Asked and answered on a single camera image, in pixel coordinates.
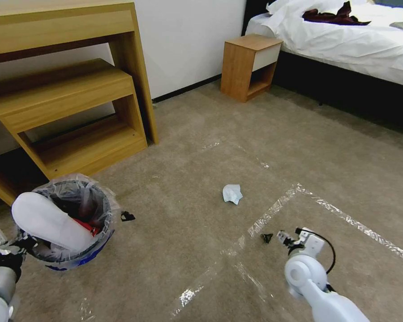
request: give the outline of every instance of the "white bedsheet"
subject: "white bedsheet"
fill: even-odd
[[[272,15],[252,18],[246,33],[275,36],[284,41],[285,51],[403,85],[403,31],[389,27],[403,21],[403,8],[351,1],[351,15],[372,21],[367,26],[308,22],[301,17],[313,8],[336,13],[343,2],[277,0],[269,6]]]

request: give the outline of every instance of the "white wall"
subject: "white wall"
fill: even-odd
[[[221,73],[224,41],[241,33],[246,0],[136,0],[152,98]],[[112,62],[107,45],[0,64],[0,80],[92,58]],[[105,104],[31,130],[32,140],[113,113]],[[0,123],[0,154],[19,147]]]

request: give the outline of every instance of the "nightstand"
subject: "nightstand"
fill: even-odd
[[[241,102],[268,90],[282,40],[250,34],[224,46],[221,92]]]

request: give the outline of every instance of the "crumpled tissue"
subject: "crumpled tissue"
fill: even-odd
[[[231,201],[234,204],[238,204],[239,200],[243,198],[240,185],[226,185],[223,188],[223,198],[225,202]]]

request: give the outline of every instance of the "desk drawer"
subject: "desk drawer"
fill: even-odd
[[[252,71],[256,71],[262,67],[273,64],[278,60],[281,44],[257,51],[255,53],[254,65]]]
[[[130,4],[0,17],[0,54],[134,31]]]

